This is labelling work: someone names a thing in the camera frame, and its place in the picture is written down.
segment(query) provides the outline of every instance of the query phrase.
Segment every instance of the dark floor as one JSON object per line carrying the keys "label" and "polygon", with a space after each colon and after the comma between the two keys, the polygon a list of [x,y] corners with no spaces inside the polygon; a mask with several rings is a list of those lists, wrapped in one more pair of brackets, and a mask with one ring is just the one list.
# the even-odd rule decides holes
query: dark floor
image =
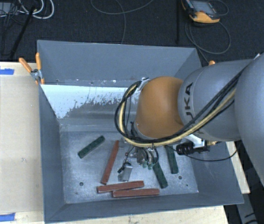
{"label": "dark floor", "polygon": [[[18,0],[2,1],[20,7]],[[194,47],[196,42],[203,66],[209,60],[251,59],[264,52],[264,0],[212,0],[219,14],[228,13],[220,17],[221,23],[213,26],[191,26],[192,41],[187,36],[189,30],[185,30],[190,19],[183,10],[177,13],[177,0],[52,1],[53,16],[33,17],[25,30],[27,14],[0,18],[0,61],[17,61],[24,57],[28,62],[35,62],[38,39],[181,47]],[[37,9],[41,6],[39,1],[21,2],[27,9],[33,4]],[[44,9],[35,15],[46,17],[50,12],[50,1],[44,0]],[[264,223],[264,189],[243,145],[239,155],[251,186],[249,198],[257,218],[254,223]],[[236,206],[226,206],[225,210],[230,224],[241,223]]]}

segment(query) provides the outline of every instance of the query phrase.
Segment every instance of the brown wooden stick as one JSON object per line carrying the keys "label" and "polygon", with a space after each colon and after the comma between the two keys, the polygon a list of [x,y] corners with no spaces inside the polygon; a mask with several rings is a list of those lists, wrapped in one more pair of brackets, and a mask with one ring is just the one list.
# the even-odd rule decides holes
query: brown wooden stick
{"label": "brown wooden stick", "polygon": [[159,195],[159,189],[130,189],[113,191],[113,197],[133,197],[133,196],[156,196]]}
{"label": "brown wooden stick", "polygon": [[118,154],[118,143],[119,143],[119,141],[117,140],[117,141],[115,141],[115,143],[113,145],[113,148],[112,148],[108,163],[106,165],[103,177],[101,179],[101,183],[104,184],[104,185],[106,185],[108,180],[109,180],[109,176],[110,176],[110,173],[111,173],[115,158],[117,157],[117,154]]}
{"label": "brown wooden stick", "polygon": [[121,182],[116,184],[97,186],[97,193],[105,193],[123,189],[135,189],[145,186],[143,181]]}

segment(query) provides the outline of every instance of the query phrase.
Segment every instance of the black wire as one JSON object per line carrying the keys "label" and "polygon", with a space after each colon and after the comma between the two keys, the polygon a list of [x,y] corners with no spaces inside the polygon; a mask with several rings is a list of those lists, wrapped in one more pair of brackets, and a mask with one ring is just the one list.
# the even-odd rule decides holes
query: black wire
{"label": "black wire", "polygon": [[221,22],[218,22],[226,31],[228,37],[229,37],[229,43],[228,43],[228,46],[227,48],[224,50],[224,51],[221,51],[221,52],[213,52],[213,51],[209,51],[209,50],[206,50],[202,47],[200,47],[196,41],[194,40],[194,37],[193,37],[193,33],[192,33],[192,29],[191,29],[191,24],[193,24],[192,22],[187,22],[185,24],[185,33],[186,33],[186,36],[187,38],[192,42],[193,45],[196,46],[197,50],[200,52],[200,54],[203,56],[203,58],[206,60],[206,62],[209,63],[209,60],[205,57],[205,55],[202,53],[202,51],[206,52],[206,53],[209,53],[209,54],[213,54],[213,55],[221,55],[221,54],[224,54],[225,52],[227,52],[231,46],[231,37],[230,37],[230,33],[228,31],[228,29],[226,28],[226,26],[224,26]]}
{"label": "black wire", "polygon": [[258,221],[257,221],[256,219],[253,219],[253,220],[250,220],[250,221],[248,221],[248,222],[245,222],[245,224],[250,224],[250,223],[253,223],[253,222],[258,223]]}
{"label": "black wire", "polygon": [[129,110],[128,110],[128,117],[127,117],[127,122],[126,122],[126,127],[128,127],[128,121],[129,121],[129,116],[130,116],[130,111],[131,111],[131,97],[129,98]]}
{"label": "black wire", "polygon": [[229,7],[223,1],[221,1],[221,0],[208,0],[208,2],[211,2],[211,1],[221,2],[226,7],[226,10],[227,10],[226,13],[224,13],[224,14],[218,14],[217,13],[218,16],[222,17],[222,16],[225,16],[229,13]]}

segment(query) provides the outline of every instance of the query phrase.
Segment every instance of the white cable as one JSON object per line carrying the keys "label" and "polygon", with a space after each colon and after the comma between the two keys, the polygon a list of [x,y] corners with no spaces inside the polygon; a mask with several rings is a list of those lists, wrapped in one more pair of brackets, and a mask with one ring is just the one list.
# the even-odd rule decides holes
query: white cable
{"label": "white cable", "polygon": [[[21,4],[21,8],[24,10],[24,12],[23,11],[20,11],[20,10],[19,10],[19,12],[20,13],[29,14],[29,11],[24,7],[24,5],[22,4],[21,0],[18,0],[18,1]],[[44,1],[41,0],[41,3],[42,3],[42,7],[40,8],[40,10],[39,11],[36,11],[36,12],[33,12],[33,14],[37,14],[37,13],[39,13],[39,12],[41,12],[43,10],[43,8],[44,8]]]}
{"label": "white cable", "polygon": [[[25,12],[23,12],[23,11],[19,11],[19,12],[29,14],[29,11],[23,6],[21,0],[18,0],[18,1],[19,1],[20,4],[21,4],[21,8],[25,11]],[[35,18],[37,18],[37,19],[48,19],[48,18],[52,17],[53,14],[54,14],[54,3],[53,3],[52,0],[49,0],[49,1],[50,1],[51,6],[52,6],[52,11],[51,11],[50,15],[48,15],[48,16],[46,16],[46,17],[40,17],[40,16],[35,15],[35,14],[41,12],[41,11],[43,10],[43,8],[44,8],[44,1],[41,0],[41,2],[42,2],[42,7],[41,7],[40,10],[38,10],[38,11],[36,11],[36,12],[33,13],[33,17],[35,17]]]}

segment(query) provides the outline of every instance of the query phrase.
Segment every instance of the metal bracket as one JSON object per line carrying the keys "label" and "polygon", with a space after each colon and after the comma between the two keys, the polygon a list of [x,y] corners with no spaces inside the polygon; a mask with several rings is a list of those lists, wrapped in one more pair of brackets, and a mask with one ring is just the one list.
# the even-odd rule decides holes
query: metal bracket
{"label": "metal bracket", "polygon": [[127,181],[129,181],[132,169],[133,169],[133,166],[131,164],[125,163],[124,169],[118,175],[118,181],[119,182],[127,182]]}
{"label": "metal bracket", "polygon": [[194,143],[193,148],[206,146],[205,140],[203,140],[201,138],[198,138],[198,137],[196,137],[193,134],[190,134],[190,135],[186,136],[185,139],[187,139],[187,140],[189,140],[189,141]]}
{"label": "metal bracket", "polygon": [[41,72],[41,70],[38,70],[38,69],[34,69],[30,72],[30,75],[32,76],[32,78],[36,81],[39,81],[39,78],[40,79],[43,79],[43,74]]}
{"label": "metal bracket", "polygon": [[140,86],[137,88],[137,91],[141,91],[143,89],[143,87],[145,87],[146,83],[148,83],[150,81],[150,79],[147,77],[147,78],[142,78],[141,79],[141,84]]}

